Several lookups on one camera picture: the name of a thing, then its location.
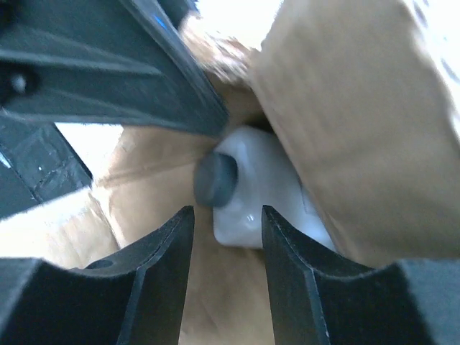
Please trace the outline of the white bottle grey cap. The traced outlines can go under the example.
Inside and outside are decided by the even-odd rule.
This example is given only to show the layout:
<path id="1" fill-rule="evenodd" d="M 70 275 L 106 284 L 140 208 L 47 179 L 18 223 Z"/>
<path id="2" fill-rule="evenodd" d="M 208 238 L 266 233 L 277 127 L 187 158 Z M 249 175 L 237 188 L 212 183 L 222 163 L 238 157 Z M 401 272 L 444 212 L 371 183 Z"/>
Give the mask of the white bottle grey cap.
<path id="1" fill-rule="evenodd" d="M 335 246 L 278 138 L 241 126 L 196 165 L 197 204 L 213 211 L 213 235 L 227 247 L 262 248 L 262 207 L 275 208 L 303 234 Z"/>

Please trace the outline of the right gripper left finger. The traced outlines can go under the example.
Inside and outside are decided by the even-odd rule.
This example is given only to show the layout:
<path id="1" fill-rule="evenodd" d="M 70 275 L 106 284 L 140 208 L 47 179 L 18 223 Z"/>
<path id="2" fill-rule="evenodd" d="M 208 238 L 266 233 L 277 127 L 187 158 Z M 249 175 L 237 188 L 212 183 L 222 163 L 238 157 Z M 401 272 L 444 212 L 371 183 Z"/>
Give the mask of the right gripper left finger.
<path id="1" fill-rule="evenodd" d="M 176 344 L 193 246 L 192 206 L 89 266 L 1 260 L 3 344 Z"/>

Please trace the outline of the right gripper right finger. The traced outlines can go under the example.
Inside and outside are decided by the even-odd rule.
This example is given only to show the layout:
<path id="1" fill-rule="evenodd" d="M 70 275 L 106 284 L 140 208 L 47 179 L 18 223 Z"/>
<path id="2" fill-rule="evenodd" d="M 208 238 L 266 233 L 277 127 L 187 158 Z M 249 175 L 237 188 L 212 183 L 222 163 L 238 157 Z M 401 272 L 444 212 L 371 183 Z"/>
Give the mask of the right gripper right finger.
<path id="1" fill-rule="evenodd" d="M 277 344 L 457 344 L 459 262 L 358 264 L 262 209 Z"/>

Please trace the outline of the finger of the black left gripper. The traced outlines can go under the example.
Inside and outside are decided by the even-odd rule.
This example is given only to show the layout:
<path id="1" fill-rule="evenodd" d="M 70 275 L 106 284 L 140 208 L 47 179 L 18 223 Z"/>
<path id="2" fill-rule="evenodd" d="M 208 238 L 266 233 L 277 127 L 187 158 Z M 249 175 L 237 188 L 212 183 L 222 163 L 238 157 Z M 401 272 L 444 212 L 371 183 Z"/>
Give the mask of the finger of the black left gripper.
<path id="1" fill-rule="evenodd" d="M 194 1 L 3 1 L 1 115 L 215 137 L 229 113 L 179 35 Z"/>

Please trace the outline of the brown taped cardboard box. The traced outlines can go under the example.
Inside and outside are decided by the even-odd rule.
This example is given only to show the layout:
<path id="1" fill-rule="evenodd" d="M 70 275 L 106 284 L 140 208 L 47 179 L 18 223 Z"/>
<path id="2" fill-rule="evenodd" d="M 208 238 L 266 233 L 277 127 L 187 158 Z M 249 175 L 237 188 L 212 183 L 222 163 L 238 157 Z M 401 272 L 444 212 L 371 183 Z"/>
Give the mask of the brown taped cardboard box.
<path id="1" fill-rule="evenodd" d="M 274 134 L 358 264 L 459 262 L 459 3 L 203 1 L 179 35 L 224 102 L 215 137 L 1 115 L 1 260 L 83 269 L 192 206 L 176 344 L 277 344 L 262 248 L 227 247 L 196 165 L 239 127 Z"/>

